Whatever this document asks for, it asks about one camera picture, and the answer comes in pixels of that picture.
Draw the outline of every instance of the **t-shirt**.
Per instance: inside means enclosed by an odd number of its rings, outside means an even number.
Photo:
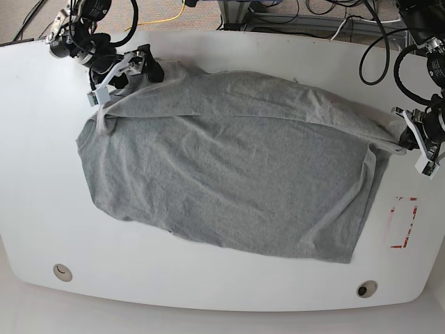
[[[94,204],[189,241],[349,263],[390,153],[334,95],[254,72],[161,62],[131,77],[77,143]]]

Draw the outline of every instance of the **floor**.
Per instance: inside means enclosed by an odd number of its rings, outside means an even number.
[[[313,11],[323,12],[330,7],[325,0],[309,0]],[[391,0],[375,0],[380,19],[396,19],[398,12]],[[24,18],[37,3],[37,0],[0,0],[0,43],[10,42],[19,30]],[[274,13],[295,14],[300,6],[301,15],[310,15],[305,0],[283,0],[283,2],[268,11]],[[57,12],[66,4],[66,0],[47,0],[24,32],[23,38],[38,38],[45,35],[46,27]],[[180,0],[138,0],[140,22],[164,19],[175,16],[181,9]],[[348,14],[371,18],[366,8],[361,5],[348,9]],[[345,8],[337,6],[326,16],[345,17]],[[130,0],[114,0],[108,15],[99,23],[98,31],[107,33],[122,32],[131,23],[132,7]],[[216,1],[200,0],[196,8],[186,7],[178,19],[162,24],[140,26],[140,30],[215,30],[220,24],[220,11]],[[348,36],[339,39],[349,40]],[[372,39],[357,36],[353,42],[369,44]]]

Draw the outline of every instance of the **white cable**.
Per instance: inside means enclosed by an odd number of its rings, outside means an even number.
[[[346,18],[339,26],[339,28],[337,29],[337,32],[335,33],[335,35],[332,36],[331,40],[334,40],[335,38],[337,38],[337,36],[339,35],[340,31],[342,30],[343,26],[346,24],[346,22],[348,21],[348,18]]]
[[[372,21],[369,19],[359,19],[360,21],[369,22],[369,23],[377,23],[376,21]],[[382,21],[382,24],[388,24],[388,23],[396,23],[400,22],[402,19],[392,19],[391,21]]]
[[[365,21],[365,22],[370,22],[370,23],[377,23],[376,21],[371,21],[369,19],[358,19],[359,21]],[[400,22],[402,19],[393,19],[391,21],[382,21],[382,24],[388,24],[388,23],[396,23],[396,22]],[[332,36],[331,40],[334,40],[335,38],[337,38],[337,36],[340,34],[340,31],[342,30],[342,28],[344,27],[344,25],[346,24],[346,22],[348,21],[348,18],[346,18],[339,26],[337,32],[335,33],[335,35]]]

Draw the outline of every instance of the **white table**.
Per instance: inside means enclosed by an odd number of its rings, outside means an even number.
[[[127,49],[152,44],[155,57],[192,61],[208,72],[253,70],[317,86],[390,111],[416,107],[389,75],[359,81],[363,46],[287,35],[232,32],[144,32]],[[383,50],[365,75],[380,75]],[[93,112],[87,69],[49,55],[43,42],[0,48],[0,234],[22,280],[107,299],[179,308],[291,311],[403,303],[423,290],[445,235],[445,170],[430,181],[414,163],[418,152],[394,156],[382,180],[351,264],[264,257],[194,244],[136,222],[116,221],[92,203],[75,139]],[[408,56],[402,80],[418,94],[438,91],[426,60]],[[396,196],[418,198],[406,248],[407,213]],[[397,215],[389,222],[393,206]],[[64,283],[53,265],[64,264]],[[357,287],[375,280],[369,299]]]

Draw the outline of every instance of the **black cable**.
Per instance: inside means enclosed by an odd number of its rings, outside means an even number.
[[[138,28],[138,20],[139,20],[139,8],[138,3],[136,0],[130,0],[131,4],[133,5],[133,22],[131,23],[131,29],[128,32],[128,35],[125,36],[123,40],[120,40],[119,42],[112,42],[110,43],[111,47],[121,47],[122,45],[125,45],[130,41],[130,39],[133,37],[134,33],[136,32],[136,28]]]
[[[382,32],[382,37],[383,40],[385,42],[385,49],[386,49],[386,61],[385,61],[385,68],[383,70],[382,75],[380,76],[380,78],[378,78],[375,81],[367,81],[364,77],[363,77],[363,61],[360,62],[360,67],[359,67],[359,76],[360,79],[362,80],[362,82],[368,86],[374,86],[379,84],[380,82],[383,81],[383,79],[387,76],[388,70],[389,70],[389,62],[391,60],[391,50],[389,47],[389,39],[388,39],[388,34],[385,31],[385,28],[383,27],[382,22],[380,21],[380,19],[377,16],[377,13],[374,11],[374,9],[371,7],[371,5],[369,4],[368,0],[363,0],[363,4],[366,6],[366,8],[368,8],[369,12],[372,14],[375,23],[377,23],[380,31]]]
[[[23,34],[24,29],[29,24],[29,22],[34,18],[34,15],[39,11],[40,7],[42,7],[45,4],[46,0],[39,0],[34,7],[30,10],[28,15],[25,17],[25,20],[23,21],[22,26],[20,27],[20,30],[15,34],[13,38],[13,42],[15,42],[20,34]]]
[[[223,16],[220,15],[220,17],[221,17],[221,24],[215,30],[220,30],[220,28],[223,26]]]
[[[351,20],[350,23],[352,24],[352,26],[351,26],[351,29],[350,29],[349,42],[352,43],[353,42],[353,35],[354,35],[354,20]]]
[[[39,5],[40,1],[37,2],[34,7],[32,7],[32,9],[29,11],[28,15],[24,18],[23,22],[22,22],[22,26],[24,25],[24,23],[28,20],[28,18],[31,16],[31,13],[37,8],[37,6]],[[20,40],[23,40],[23,32],[25,29],[22,30],[22,32],[20,33]]]
[[[267,28],[267,27],[259,27],[259,28],[255,28],[255,29],[267,29],[267,30],[273,31],[274,33],[282,33],[284,35],[303,35],[303,36],[308,36],[308,37],[313,37],[313,38],[320,38],[320,39],[331,38],[333,36],[333,35],[330,35],[330,36],[324,37],[324,36],[312,35],[311,33],[287,32],[287,31],[280,31],[280,30]]]
[[[393,35],[393,34],[395,34],[395,33],[401,33],[401,32],[403,32],[403,31],[426,31],[426,32],[429,32],[429,30],[427,30],[427,29],[420,29],[420,28],[401,28],[401,29],[396,29],[396,30],[393,30],[393,31],[391,31],[391,32],[389,32],[389,33],[387,33],[387,36],[389,37],[389,36],[391,36],[391,35]],[[365,61],[365,59],[366,59],[366,56],[368,56],[368,53],[372,50],[372,48],[373,47],[375,47],[376,45],[377,45],[377,43],[379,43],[379,41],[381,41],[383,39],[383,36],[381,36],[381,37],[379,37],[378,39],[376,39],[374,42],[372,42],[369,46],[368,46],[368,48],[366,49],[366,51],[363,53],[363,56],[362,56],[362,59],[361,59],[361,61],[360,61],[360,66],[362,67],[363,66],[363,63],[364,63],[364,61]]]
[[[346,25],[348,24],[348,21],[349,20],[351,20],[351,23],[352,23],[352,29],[351,29],[351,36],[350,36],[350,39],[352,38],[352,34],[354,33],[354,18],[357,18],[357,19],[364,19],[363,17],[361,17],[360,15],[349,15],[347,18],[346,18],[346,20],[345,20],[345,23],[344,23],[344,25],[341,27],[341,29],[340,29],[340,31],[342,31],[343,29],[345,29],[346,28]]]
[[[256,1],[255,3],[261,8],[272,8],[281,4],[282,2],[283,1],[273,1],[270,5],[263,5],[260,1]]]
[[[310,0],[306,0],[306,8],[308,9],[309,12],[311,12],[314,15],[326,15],[326,14],[329,14],[329,13],[331,13],[334,10],[335,6],[336,6],[335,3],[331,3],[331,7],[329,9],[327,9],[324,12],[318,13],[318,12],[314,12],[312,10],[311,4],[310,4]]]
[[[356,7],[360,5],[363,0],[345,0],[345,1],[335,1],[335,0],[326,0],[327,2],[334,3],[341,7]]]
[[[51,21],[51,23],[49,23],[47,25],[47,27],[44,29],[44,31],[42,31],[42,33],[39,35],[39,37],[37,37],[37,39],[41,38],[43,36],[43,34],[45,33],[46,30],[48,30],[48,28],[53,24],[53,22]]]
[[[408,88],[406,88],[401,80],[401,77],[399,75],[400,72],[400,68],[401,68],[401,63],[403,61],[403,59],[410,54],[413,51],[417,50],[417,45],[413,44],[410,45],[409,47],[406,47],[402,50],[402,52],[398,55],[396,62],[394,63],[394,80],[396,81],[396,85],[398,87],[398,89],[400,89],[402,91],[403,94],[405,94],[406,96],[408,96],[411,100],[422,104],[424,106],[428,106],[431,101],[425,100],[424,98],[414,94],[411,90],[409,90]]]
[[[289,21],[285,21],[285,22],[271,22],[271,21],[268,21],[268,20],[266,20],[266,19],[262,19],[262,18],[260,18],[260,17],[258,17],[258,16],[255,16],[255,18],[260,19],[261,21],[264,21],[264,22],[267,22],[267,23],[273,23],[273,24],[286,24],[286,23],[292,22],[292,21],[293,21],[294,19],[296,19],[297,16],[299,16],[299,14],[300,14],[300,2],[298,2],[298,0],[296,0],[296,2],[297,2],[297,13],[296,13],[295,16],[292,17]]]

